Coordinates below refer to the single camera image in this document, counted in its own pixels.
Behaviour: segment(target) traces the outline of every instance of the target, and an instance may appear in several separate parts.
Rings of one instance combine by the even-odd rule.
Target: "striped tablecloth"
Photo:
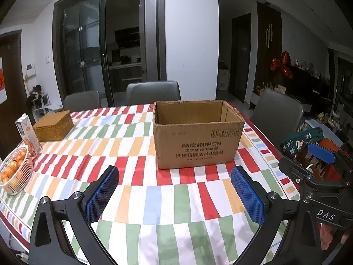
[[[84,191],[109,165],[119,169],[119,185],[92,227],[119,265],[233,263],[258,228],[231,185],[235,165],[266,191],[299,199],[268,141],[249,121],[233,162],[156,169],[152,114],[149,104],[72,113],[75,128],[66,138],[43,144],[25,189],[17,196],[0,191],[0,219],[26,250],[39,199]],[[77,257],[86,262],[70,223],[64,226]],[[266,261],[284,230],[282,222]]]

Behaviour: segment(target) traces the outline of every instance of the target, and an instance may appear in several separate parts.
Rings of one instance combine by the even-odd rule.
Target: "balloon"
[[[274,72],[276,70],[278,70],[279,68],[281,68],[281,61],[277,58],[274,58],[271,60],[271,65],[270,65],[270,69]]]
[[[291,58],[289,56],[289,53],[284,51],[281,56],[281,62],[283,65],[288,66],[291,64]]]
[[[281,72],[283,75],[285,75],[286,77],[289,77],[290,79],[293,79],[293,74],[292,71],[285,65],[282,65],[281,67]]]

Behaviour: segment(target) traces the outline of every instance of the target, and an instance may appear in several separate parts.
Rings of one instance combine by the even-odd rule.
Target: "gray dining chair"
[[[280,149],[280,143],[284,138],[296,133],[303,111],[303,105],[293,98],[265,89],[250,120],[276,148]]]
[[[65,97],[64,110],[71,112],[81,112],[84,110],[94,110],[101,107],[98,91],[84,91],[71,94]]]
[[[147,81],[128,84],[126,105],[154,103],[155,101],[179,101],[180,90],[176,81]]]

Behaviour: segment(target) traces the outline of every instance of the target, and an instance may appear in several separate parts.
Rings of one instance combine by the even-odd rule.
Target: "wicker storage box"
[[[33,129],[39,141],[55,141],[63,140],[73,127],[70,111],[66,110],[43,116]]]

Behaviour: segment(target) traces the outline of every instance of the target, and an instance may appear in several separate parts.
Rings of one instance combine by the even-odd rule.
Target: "metal screw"
[[[277,198],[278,198],[278,194],[277,194],[276,192],[274,192],[274,191],[269,192],[268,195],[269,195],[270,198],[272,198],[272,199],[277,199]]]
[[[304,201],[305,203],[309,203],[309,202],[310,202],[310,198],[307,197],[307,196],[304,196],[304,197],[303,197],[303,201]]]
[[[48,198],[46,196],[44,196],[42,199],[41,199],[41,203],[42,204],[45,204],[48,202]]]
[[[72,194],[73,199],[79,199],[81,197],[82,193],[79,191],[76,191]]]

